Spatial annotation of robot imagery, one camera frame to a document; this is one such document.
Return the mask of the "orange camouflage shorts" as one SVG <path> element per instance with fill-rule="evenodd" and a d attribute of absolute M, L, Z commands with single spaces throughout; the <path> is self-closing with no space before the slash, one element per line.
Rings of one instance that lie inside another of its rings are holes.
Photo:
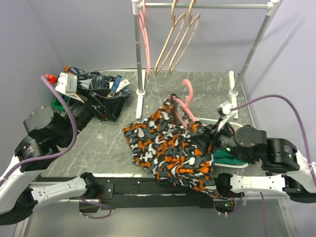
<path fill-rule="evenodd" d="M 192 136 L 207 130 L 199 120 L 188 120 L 185 128 L 176 123 L 175 101 L 166 97 L 149 117 L 126 126 L 122 132 L 132 150 L 132 161 L 158 180 L 221 198 L 213 178 L 211 147 L 199 148 Z"/>

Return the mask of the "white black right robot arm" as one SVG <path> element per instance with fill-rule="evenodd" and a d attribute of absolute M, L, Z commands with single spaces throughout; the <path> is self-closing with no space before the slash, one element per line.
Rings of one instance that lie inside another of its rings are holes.
<path fill-rule="evenodd" d="M 262 192 L 288 196 L 299 203 L 316 201 L 315 170 L 286 139 L 268 138 L 265 131 L 250 125 L 234 130 L 229 124 L 215 124 L 195 132 L 191 141 L 210 155 L 222 150 L 244 163 L 262 163 L 264 176 L 218 174 L 216 191 L 222 197 L 230 193 Z"/>

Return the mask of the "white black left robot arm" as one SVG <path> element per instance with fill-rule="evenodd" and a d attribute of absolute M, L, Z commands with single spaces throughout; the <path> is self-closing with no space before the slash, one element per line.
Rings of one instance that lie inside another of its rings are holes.
<path fill-rule="evenodd" d="M 94 117 L 116 121 L 130 94 L 110 97 L 109 89 L 83 89 L 85 100 L 69 106 L 60 93 L 55 89 L 52 92 L 65 114 L 42 106 L 24 120 L 27 136 L 16 147 L 9 167 L 0 178 L 2 226 L 17 224 L 48 204 L 67 198 L 93 198 L 98 194 L 98 183 L 91 172 L 42 188 L 32 188 L 30 183 L 70 151 L 79 133 Z"/>

